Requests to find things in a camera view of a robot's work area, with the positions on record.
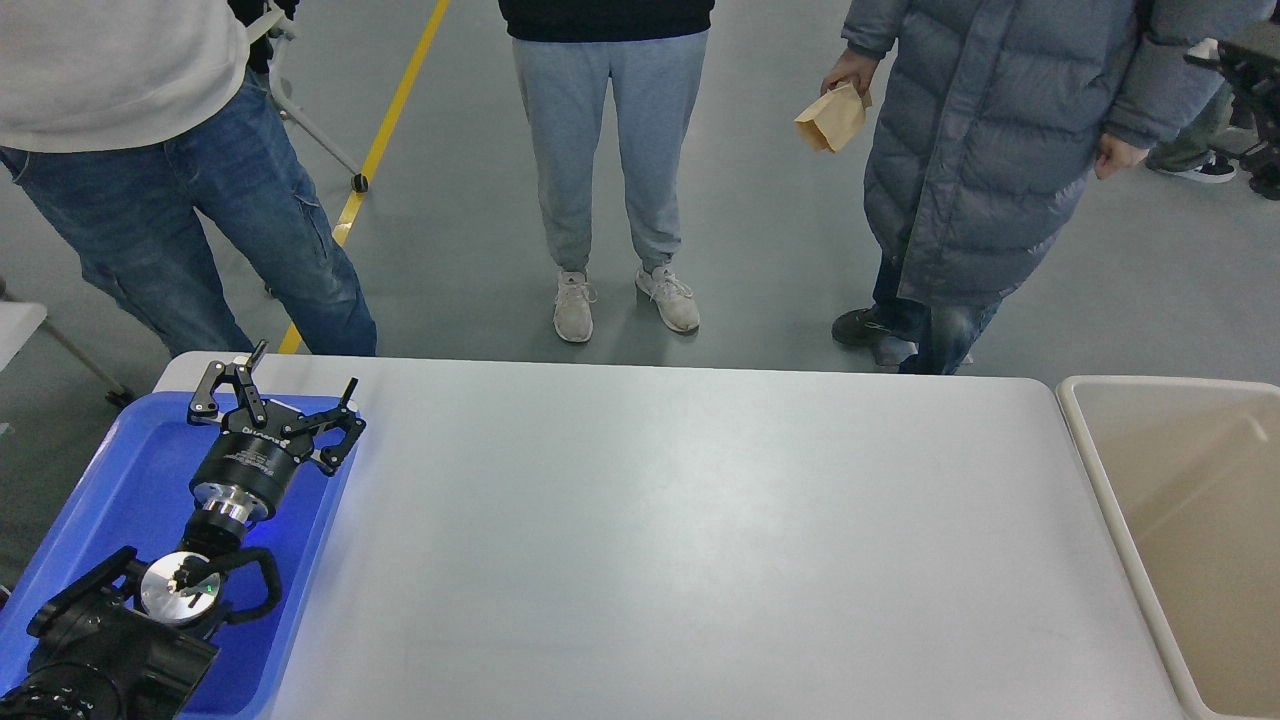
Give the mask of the right hand holding bag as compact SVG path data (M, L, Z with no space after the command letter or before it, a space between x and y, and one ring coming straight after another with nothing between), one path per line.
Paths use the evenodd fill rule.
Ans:
M854 49L845 49L820 82L819 95L826 95L841 85L851 86L859 96L865 97L881 60L864 55Z

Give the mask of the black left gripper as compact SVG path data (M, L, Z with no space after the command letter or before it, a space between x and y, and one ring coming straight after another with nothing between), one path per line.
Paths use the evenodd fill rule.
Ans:
M252 370L268 341L230 363L211 361L187 409L191 425L220 425L205 460L189 482L192 523L257 523L276 515L294 474L314 462L334 477L367 423L349 406L357 378L351 378L334 407L303 415L276 400L264 401ZM223 410L214 393L232 388L236 406Z

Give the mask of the left hand of coat person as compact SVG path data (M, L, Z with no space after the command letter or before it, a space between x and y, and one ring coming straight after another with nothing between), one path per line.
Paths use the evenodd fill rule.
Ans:
M1149 149L1137 147L1108 132L1103 132L1094 151L1093 174L1098 181L1106 181L1120 170L1138 167L1148 154Z

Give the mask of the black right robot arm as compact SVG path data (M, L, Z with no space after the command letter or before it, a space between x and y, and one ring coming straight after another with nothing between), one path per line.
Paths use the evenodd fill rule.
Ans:
M1233 87L1238 100L1253 118L1248 135L1222 129L1210 141L1220 156L1239 164L1251 176L1249 187L1258 195L1279 200L1279 26L1257 20L1228 40L1206 38L1184 56L1194 67L1217 72Z

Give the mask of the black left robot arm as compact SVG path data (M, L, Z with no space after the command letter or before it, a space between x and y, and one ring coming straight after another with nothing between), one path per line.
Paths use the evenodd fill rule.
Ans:
M3 605L5 719L256 719L366 421L269 397L262 348L116 419Z

